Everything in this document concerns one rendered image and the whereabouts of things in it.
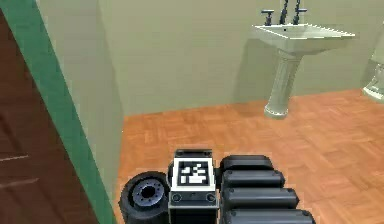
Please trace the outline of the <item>brown wooden door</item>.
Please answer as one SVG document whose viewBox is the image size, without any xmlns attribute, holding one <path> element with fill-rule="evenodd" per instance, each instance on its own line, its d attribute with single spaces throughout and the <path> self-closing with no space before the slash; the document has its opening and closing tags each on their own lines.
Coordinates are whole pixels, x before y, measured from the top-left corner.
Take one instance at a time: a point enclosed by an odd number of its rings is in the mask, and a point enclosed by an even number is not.
<svg viewBox="0 0 384 224">
<path fill-rule="evenodd" d="M 0 224 L 99 224 L 2 10 Z"/>
</svg>

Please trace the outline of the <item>dark sink faucet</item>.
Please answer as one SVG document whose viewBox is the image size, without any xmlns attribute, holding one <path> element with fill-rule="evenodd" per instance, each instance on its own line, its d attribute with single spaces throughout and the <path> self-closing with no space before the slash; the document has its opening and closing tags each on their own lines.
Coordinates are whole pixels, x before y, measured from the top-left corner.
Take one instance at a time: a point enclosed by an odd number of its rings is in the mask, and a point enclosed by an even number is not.
<svg viewBox="0 0 384 224">
<path fill-rule="evenodd" d="M 289 0 L 283 0 L 283 7 L 280 12 L 280 17 L 278 20 L 278 25 L 285 25 L 287 22 L 288 15 L 288 3 Z M 296 0 L 295 8 L 294 8 L 294 16 L 291 22 L 291 25 L 298 25 L 300 22 L 300 14 L 307 12 L 306 8 L 301 8 L 301 0 Z M 260 11 L 261 14 L 266 14 L 265 17 L 265 26 L 272 26 L 272 14 L 274 13 L 273 9 L 262 9 Z"/>
</svg>

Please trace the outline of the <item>white toilet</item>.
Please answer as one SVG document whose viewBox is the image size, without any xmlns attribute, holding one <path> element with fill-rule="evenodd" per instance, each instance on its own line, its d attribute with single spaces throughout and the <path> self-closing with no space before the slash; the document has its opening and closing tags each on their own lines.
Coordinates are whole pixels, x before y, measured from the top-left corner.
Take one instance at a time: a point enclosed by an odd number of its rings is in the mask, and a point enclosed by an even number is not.
<svg viewBox="0 0 384 224">
<path fill-rule="evenodd" d="M 374 73 L 362 92 L 372 100 L 384 104 L 384 21 L 370 60 L 375 63 Z"/>
</svg>

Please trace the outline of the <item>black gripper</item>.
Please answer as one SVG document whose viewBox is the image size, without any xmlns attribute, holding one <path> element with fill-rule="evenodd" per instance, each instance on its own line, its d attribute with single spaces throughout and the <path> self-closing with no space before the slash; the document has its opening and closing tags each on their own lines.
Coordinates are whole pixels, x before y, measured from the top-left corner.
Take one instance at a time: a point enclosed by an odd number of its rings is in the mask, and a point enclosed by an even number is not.
<svg viewBox="0 0 384 224">
<path fill-rule="evenodd" d="M 169 224 L 166 174 L 146 171 L 131 178 L 118 202 L 124 224 Z"/>
</svg>

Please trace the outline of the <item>white pedestal sink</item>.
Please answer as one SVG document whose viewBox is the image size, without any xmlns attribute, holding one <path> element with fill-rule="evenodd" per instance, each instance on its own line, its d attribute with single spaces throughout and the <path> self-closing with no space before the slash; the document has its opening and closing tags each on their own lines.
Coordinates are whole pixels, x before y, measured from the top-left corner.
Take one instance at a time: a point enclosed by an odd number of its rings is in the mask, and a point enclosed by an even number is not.
<svg viewBox="0 0 384 224">
<path fill-rule="evenodd" d="M 314 24 L 253 25 L 251 39 L 258 39 L 278 50 L 279 62 L 274 83 L 264 114 L 273 119 L 284 119 L 297 69 L 305 55 L 316 55 L 345 47 L 354 33 Z"/>
</svg>

